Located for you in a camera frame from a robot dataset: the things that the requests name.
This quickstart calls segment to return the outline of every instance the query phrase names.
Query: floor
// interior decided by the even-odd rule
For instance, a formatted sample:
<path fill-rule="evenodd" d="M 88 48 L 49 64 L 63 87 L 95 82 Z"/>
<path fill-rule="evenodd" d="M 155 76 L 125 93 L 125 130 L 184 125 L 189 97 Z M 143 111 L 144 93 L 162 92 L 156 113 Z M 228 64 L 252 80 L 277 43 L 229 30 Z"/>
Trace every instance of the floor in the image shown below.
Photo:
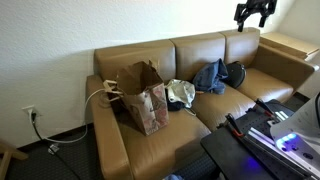
<path fill-rule="evenodd" d="M 301 96 L 294 96 L 285 103 L 293 111 L 298 110 L 306 101 Z M 103 179 L 97 154 L 94 129 L 89 128 L 88 135 L 79 143 L 59 145 L 58 154 L 81 177 L 82 180 Z M 75 139 L 81 133 L 63 138 Z M 35 145 L 27 152 L 29 158 L 25 161 L 12 160 L 7 172 L 7 180 L 56 180 L 77 179 L 56 157 L 48 153 L 45 145 Z M 178 170 L 174 174 L 180 175 L 185 180 L 210 179 L 210 174 L 215 165 L 208 155 Z"/>

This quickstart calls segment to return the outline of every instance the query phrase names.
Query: white plastic bag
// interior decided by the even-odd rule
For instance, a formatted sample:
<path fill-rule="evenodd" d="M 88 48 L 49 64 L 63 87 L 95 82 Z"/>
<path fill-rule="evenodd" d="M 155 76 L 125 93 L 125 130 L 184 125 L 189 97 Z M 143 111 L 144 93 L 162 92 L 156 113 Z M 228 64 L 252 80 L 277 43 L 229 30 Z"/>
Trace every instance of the white plastic bag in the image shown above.
<path fill-rule="evenodd" d="M 191 108 L 195 97 L 194 85 L 188 81 L 171 79 L 166 86 L 168 90 L 168 99 L 170 102 L 183 102 L 186 108 Z"/>

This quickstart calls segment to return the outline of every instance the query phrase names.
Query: wall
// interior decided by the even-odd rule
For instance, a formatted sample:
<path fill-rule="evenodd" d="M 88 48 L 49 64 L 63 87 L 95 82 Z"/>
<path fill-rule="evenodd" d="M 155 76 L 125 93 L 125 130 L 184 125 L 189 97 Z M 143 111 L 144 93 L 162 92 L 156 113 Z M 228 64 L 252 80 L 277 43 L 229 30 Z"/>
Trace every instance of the wall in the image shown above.
<path fill-rule="evenodd" d="M 277 31 L 320 47 L 319 0 L 295 1 Z M 320 64 L 320 53 L 311 61 Z M 313 97 L 320 91 L 320 71 L 317 71 L 300 89 L 302 94 Z"/>
<path fill-rule="evenodd" d="M 79 127 L 93 49 L 237 28 L 245 0 L 0 1 L 0 137 L 37 141 L 22 107 L 42 114 L 43 136 Z M 294 0 L 281 0 L 262 32 L 277 28 Z M 257 27 L 259 16 L 245 26 Z"/>

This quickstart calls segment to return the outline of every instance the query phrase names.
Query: tan leather couch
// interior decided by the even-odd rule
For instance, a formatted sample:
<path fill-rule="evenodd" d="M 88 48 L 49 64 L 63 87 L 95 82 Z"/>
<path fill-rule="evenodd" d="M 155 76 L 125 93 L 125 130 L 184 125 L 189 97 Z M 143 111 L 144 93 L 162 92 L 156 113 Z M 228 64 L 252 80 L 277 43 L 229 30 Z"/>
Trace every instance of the tan leather couch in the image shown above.
<path fill-rule="evenodd" d="M 247 76 L 238 89 L 226 86 L 223 95 L 197 95 L 193 109 L 169 112 L 169 125 L 144 136 L 127 112 L 114 113 L 101 105 L 99 95 L 90 101 L 100 164 L 105 179 L 162 179 L 203 154 L 200 139 L 216 129 L 227 113 L 240 117 L 264 101 L 290 98 L 318 67 L 276 49 L 259 44 L 259 30 L 244 29 L 158 40 L 97 49 L 95 75 L 87 78 L 87 94 L 115 79 L 119 68 L 151 60 L 165 83 L 192 80 L 205 64 L 223 59 L 240 61 Z"/>

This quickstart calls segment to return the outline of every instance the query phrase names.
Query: brown paper bag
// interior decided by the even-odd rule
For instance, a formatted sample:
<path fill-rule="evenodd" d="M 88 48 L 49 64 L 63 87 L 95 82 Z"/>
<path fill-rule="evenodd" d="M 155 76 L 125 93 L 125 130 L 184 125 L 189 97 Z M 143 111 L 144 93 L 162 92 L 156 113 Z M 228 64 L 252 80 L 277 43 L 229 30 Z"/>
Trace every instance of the brown paper bag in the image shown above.
<path fill-rule="evenodd" d="M 119 70 L 116 81 L 123 92 L 121 99 L 145 135 L 168 124 L 163 80 L 152 66 L 135 63 Z"/>

